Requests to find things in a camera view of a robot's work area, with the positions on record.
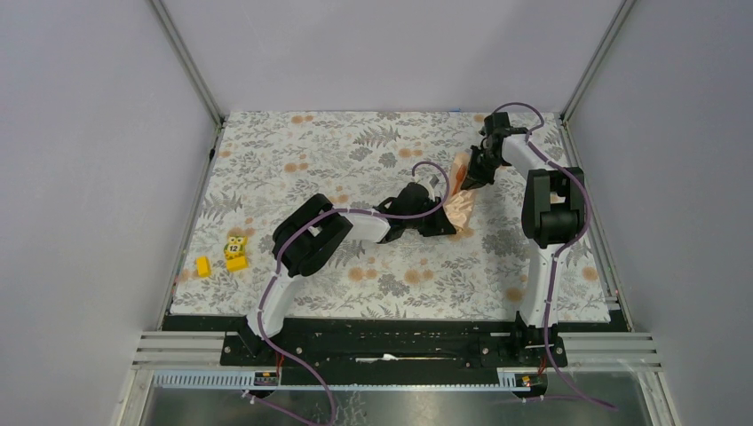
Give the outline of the orange cloth napkin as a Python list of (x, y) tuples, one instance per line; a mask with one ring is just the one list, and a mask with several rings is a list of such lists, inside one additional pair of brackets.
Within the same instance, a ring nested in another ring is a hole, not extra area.
[(470, 219), (475, 205), (476, 192), (474, 190), (461, 189), (457, 193), (453, 193), (454, 186), (456, 184), (456, 172), (461, 165), (468, 167), (470, 162), (470, 155), (466, 152), (457, 153), (448, 174), (450, 183), (450, 195), (447, 202), (444, 204), (444, 210), (448, 221), (455, 227), (458, 233), (464, 232), (469, 228)]

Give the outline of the orange plastic fork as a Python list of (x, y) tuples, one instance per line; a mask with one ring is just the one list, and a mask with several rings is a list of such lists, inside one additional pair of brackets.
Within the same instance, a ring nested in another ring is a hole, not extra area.
[(453, 189), (453, 193), (457, 193), (462, 189), (462, 183), (467, 175), (467, 166), (461, 165), (456, 172), (456, 184)]

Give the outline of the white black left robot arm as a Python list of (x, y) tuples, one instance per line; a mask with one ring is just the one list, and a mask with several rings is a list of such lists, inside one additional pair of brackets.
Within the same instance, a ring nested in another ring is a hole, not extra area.
[(273, 358), (273, 336), (281, 332), (303, 278), (327, 265), (344, 241), (387, 244), (407, 230), (423, 237), (454, 234), (444, 210), (450, 194), (447, 188), (439, 197), (430, 184), (410, 182), (371, 209), (336, 208), (320, 193), (306, 201), (273, 232), (275, 267), (246, 316), (251, 333), (242, 341), (242, 354), (256, 365)]

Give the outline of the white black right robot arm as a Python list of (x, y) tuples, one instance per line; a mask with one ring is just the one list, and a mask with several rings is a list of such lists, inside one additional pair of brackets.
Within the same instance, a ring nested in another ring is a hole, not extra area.
[(532, 131), (513, 126), (500, 109), (485, 117), (480, 135), (462, 189), (493, 184), (502, 166), (513, 167), (526, 180), (521, 226), (531, 249), (528, 289), (506, 350), (518, 364), (530, 366), (556, 342), (561, 262), (588, 227), (584, 175), (577, 167), (563, 167), (550, 159), (531, 141)]

